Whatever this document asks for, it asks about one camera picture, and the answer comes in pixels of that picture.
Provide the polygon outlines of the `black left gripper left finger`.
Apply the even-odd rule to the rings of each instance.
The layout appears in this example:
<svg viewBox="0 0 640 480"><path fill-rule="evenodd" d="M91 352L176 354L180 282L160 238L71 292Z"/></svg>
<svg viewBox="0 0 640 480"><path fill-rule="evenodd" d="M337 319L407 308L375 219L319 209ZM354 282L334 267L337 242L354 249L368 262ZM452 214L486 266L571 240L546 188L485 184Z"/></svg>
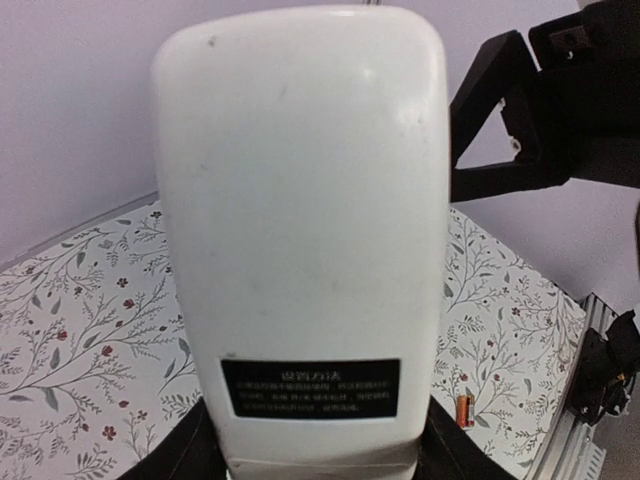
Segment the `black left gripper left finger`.
<svg viewBox="0 0 640 480"><path fill-rule="evenodd" d="M217 480L225 460L214 424L199 399L160 444L118 480Z"/></svg>

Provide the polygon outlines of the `orange AA battery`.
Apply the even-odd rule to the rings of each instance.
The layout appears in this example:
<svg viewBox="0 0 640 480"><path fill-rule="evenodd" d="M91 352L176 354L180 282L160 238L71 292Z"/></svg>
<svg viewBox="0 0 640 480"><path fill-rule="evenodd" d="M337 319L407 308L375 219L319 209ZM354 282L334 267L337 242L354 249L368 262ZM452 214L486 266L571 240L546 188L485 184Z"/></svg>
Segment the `orange AA battery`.
<svg viewBox="0 0 640 480"><path fill-rule="evenodd" d="M462 429L475 426L475 397L472 394L460 395L457 398L456 423Z"/></svg>

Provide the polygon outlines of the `white remote control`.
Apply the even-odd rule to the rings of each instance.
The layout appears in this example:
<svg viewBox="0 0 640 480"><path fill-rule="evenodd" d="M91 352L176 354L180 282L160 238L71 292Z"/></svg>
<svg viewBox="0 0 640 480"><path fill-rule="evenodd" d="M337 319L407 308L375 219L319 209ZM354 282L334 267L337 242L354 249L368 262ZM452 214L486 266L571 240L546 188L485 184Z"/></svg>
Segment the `white remote control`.
<svg viewBox="0 0 640 480"><path fill-rule="evenodd" d="M235 479L409 479L449 218L446 61L390 6L185 28L152 67L191 357Z"/></svg>

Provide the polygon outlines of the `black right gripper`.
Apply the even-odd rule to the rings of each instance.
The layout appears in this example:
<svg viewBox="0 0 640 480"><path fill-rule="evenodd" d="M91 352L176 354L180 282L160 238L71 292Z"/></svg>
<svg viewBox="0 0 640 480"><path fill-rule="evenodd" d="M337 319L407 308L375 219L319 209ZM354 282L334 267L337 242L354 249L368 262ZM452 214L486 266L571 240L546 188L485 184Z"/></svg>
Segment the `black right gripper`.
<svg viewBox="0 0 640 480"><path fill-rule="evenodd" d="M499 103L518 153L458 168ZM452 203L570 179L638 187L638 2L596 1L527 39L512 30L485 41L451 102L450 128Z"/></svg>

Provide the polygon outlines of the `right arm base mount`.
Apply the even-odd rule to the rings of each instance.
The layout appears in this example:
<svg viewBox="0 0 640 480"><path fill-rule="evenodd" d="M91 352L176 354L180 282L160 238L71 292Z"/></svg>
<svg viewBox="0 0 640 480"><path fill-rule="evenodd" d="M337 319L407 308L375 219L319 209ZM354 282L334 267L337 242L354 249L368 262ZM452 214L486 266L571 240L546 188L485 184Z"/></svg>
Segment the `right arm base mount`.
<svg viewBox="0 0 640 480"><path fill-rule="evenodd" d="M602 336L588 328L583 337L569 409L582 422L597 424L626 406L626 387L639 373L639 309L618 316Z"/></svg>

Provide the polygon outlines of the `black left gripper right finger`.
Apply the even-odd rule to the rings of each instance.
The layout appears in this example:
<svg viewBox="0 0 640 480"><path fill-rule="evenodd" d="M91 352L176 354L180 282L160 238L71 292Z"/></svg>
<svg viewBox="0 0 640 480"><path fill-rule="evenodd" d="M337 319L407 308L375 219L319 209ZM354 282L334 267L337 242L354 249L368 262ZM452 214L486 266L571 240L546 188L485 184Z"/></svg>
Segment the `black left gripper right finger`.
<svg viewBox="0 0 640 480"><path fill-rule="evenodd" d="M431 397L413 479L492 478L492 462Z"/></svg>

